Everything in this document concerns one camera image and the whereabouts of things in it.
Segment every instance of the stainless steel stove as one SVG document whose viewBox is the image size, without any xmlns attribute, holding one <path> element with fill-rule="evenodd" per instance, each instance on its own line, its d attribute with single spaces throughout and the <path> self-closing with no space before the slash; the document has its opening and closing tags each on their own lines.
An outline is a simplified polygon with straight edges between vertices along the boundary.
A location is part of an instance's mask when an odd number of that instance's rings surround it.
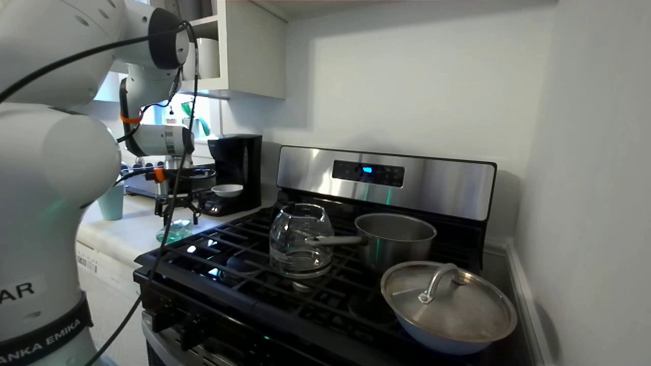
<svg viewBox="0 0 651 366">
<path fill-rule="evenodd" d="M 473 355 L 414 343 L 355 247 L 335 247 L 308 281 L 284 279 L 268 258 L 278 206 L 307 201 L 327 209 L 335 234 L 353 234 L 365 212 L 421 217 L 438 232 L 430 260 L 482 273 L 493 176 L 484 161 L 284 146 L 272 206 L 136 258 L 152 364 L 504 364 L 508 339 Z"/>
</svg>

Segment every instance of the silver pot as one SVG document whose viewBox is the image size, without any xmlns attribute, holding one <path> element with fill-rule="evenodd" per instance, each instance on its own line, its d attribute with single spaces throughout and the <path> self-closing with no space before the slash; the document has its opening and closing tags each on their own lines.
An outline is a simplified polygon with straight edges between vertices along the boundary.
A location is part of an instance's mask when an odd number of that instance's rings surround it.
<svg viewBox="0 0 651 366">
<path fill-rule="evenodd" d="M 365 213 L 353 220 L 357 236 L 313 236 L 310 245 L 361 245 L 361 262 L 384 273 L 389 265 L 404 260 L 424 260 L 434 227 L 422 220 L 398 213 Z"/>
<path fill-rule="evenodd" d="M 516 315 L 487 281 L 442 262 L 401 262 L 379 291 L 403 329 L 428 350 L 473 353 L 507 337 Z"/>
</svg>

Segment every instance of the oven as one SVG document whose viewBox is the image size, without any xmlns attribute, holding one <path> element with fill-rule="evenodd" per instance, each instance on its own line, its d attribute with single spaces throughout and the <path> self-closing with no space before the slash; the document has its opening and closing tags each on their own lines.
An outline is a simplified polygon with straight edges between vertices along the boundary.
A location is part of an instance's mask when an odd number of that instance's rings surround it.
<svg viewBox="0 0 651 366">
<path fill-rule="evenodd" d="M 136 258 L 150 364 L 504 364 L 508 339 L 472 355 L 413 341 L 355 247 L 314 279 L 287 279 L 268 255 L 278 206 L 317 202 L 342 236 L 368 212 L 424 220 L 430 260 L 482 273 L 493 175 L 484 161 L 284 146 L 275 204 Z"/>
</svg>

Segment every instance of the glass carafe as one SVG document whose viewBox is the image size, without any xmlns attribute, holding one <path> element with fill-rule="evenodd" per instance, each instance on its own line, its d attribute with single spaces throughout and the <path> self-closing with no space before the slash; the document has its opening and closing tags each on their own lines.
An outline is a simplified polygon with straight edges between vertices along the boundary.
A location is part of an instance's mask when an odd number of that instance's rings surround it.
<svg viewBox="0 0 651 366">
<path fill-rule="evenodd" d="M 313 236 L 334 236 L 326 209 L 313 202 L 284 204 L 268 232 L 270 264 L 288 279 L 320 277 L 329 267 L 331 247 L 307 243 Z"/>
</svg>

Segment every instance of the pan handle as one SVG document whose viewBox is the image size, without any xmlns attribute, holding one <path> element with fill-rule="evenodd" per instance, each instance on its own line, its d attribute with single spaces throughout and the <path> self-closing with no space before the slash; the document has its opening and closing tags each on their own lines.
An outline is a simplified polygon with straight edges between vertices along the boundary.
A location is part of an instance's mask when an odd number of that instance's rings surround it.
<svg viewBox="0 0 651 366">
<path fill-rule="evenodd" d="M 359 245 L 365 243 L 364 236 L 310 236 L 307 245 Z"/>
</svg>

